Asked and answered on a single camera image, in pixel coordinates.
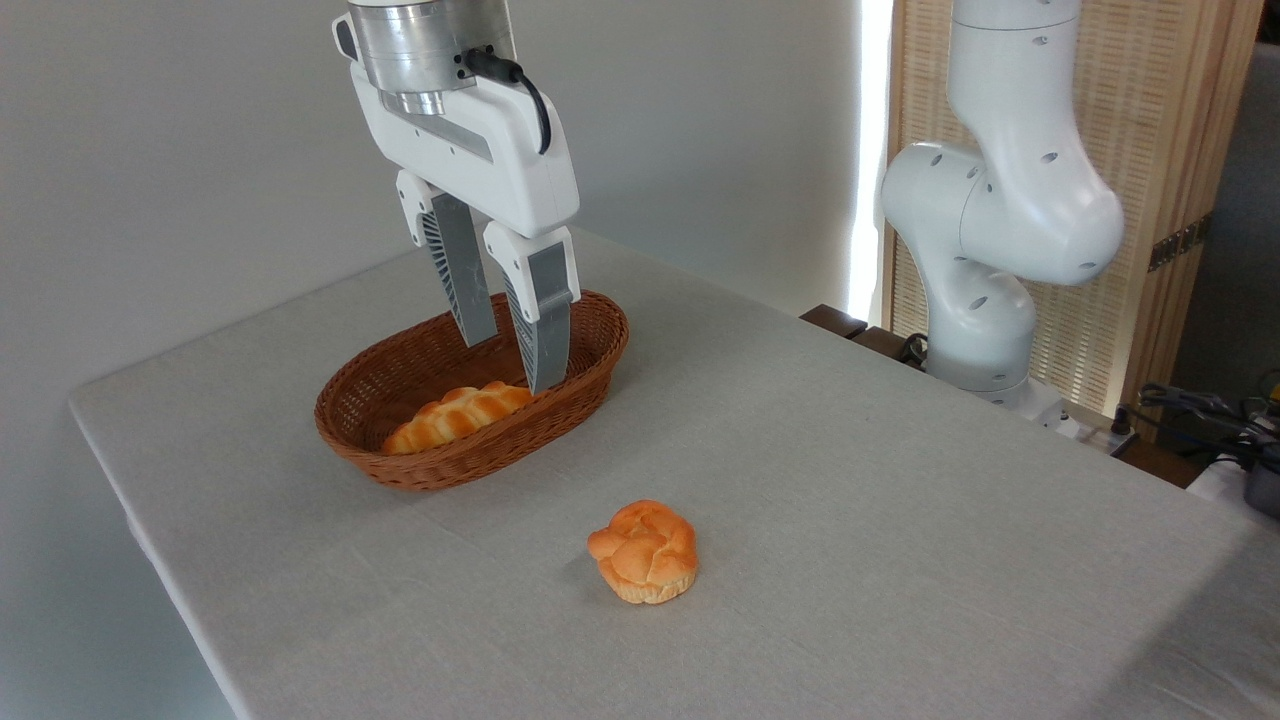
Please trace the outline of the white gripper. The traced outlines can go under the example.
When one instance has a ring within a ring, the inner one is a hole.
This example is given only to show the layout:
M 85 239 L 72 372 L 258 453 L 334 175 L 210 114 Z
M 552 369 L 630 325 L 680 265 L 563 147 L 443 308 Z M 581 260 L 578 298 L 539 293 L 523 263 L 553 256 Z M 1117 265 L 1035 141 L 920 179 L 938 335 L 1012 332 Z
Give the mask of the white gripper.
M 581 299 L 563 225 L 579 184 L 554 105 L 509 77 L 509 14 L 348 12 L 333 36 L 376 146 L 402 168 L 411 240 L 429 251 L 465 343 L 497 333 L 471 206 L 497 220 L 484 242 L 504 274 L 527 386 L 559 384 Z

